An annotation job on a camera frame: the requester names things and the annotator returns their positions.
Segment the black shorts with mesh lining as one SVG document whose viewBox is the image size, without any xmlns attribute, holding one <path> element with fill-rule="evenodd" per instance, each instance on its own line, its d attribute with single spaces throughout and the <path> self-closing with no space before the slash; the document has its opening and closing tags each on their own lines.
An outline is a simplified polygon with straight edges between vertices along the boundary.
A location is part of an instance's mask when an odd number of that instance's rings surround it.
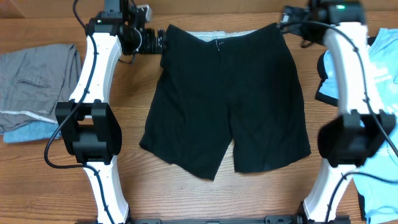
<svg viewBox="0 0 398 224">
<path fill-rule="evenodd" d="M 210 41 L 171 25 L 166 36 L 142 149 L 208 180 L 229 145 L 241 173 L 310 155 L 297 69 L 277 24 Z"/>
</svg>

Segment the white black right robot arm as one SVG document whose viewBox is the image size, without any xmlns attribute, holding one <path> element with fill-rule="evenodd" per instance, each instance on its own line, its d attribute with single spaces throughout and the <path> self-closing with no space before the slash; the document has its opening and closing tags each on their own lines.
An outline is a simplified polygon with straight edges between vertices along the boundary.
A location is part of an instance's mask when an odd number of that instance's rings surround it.
<svg viewBox="0 0 398 224">
<path fill-rule="evenodd" d="M 384 111 L 371 76 L 368 26 L 358 1 L 310 1 L 285 6 L 279 27 L 300 36 L 302 47 L 320 44 L 331 53 L 338 84 L 338 116 L 318 133 L 322 157 L 317 179 L 294 215 L 268 215 L 266 223 L 349 223 L 337 206 L 359 168 L 390 140 L 396 117 Z"/>
</svg>

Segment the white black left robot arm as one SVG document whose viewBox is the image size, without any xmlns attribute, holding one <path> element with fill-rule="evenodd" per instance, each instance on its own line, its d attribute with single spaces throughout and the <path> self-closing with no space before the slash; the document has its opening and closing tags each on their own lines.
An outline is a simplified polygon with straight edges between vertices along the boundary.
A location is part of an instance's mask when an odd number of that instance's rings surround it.
<svg viewBox="0 0 398 224">
<path fill-rule="evenodd" d="M 104 10 L 83 24 L 86 57 L 69 99 L 59 102 L 55 115 L 68 153 L 76 158 L 91 184 L 98 216 L 95 223 L 132 223 L 118 172 L 121 127 L 109 105 L 114 70 L 122 55 L 162 54 L 164 30 L 147 29 L 149 5 L 105 1 Z"/>
</svg>

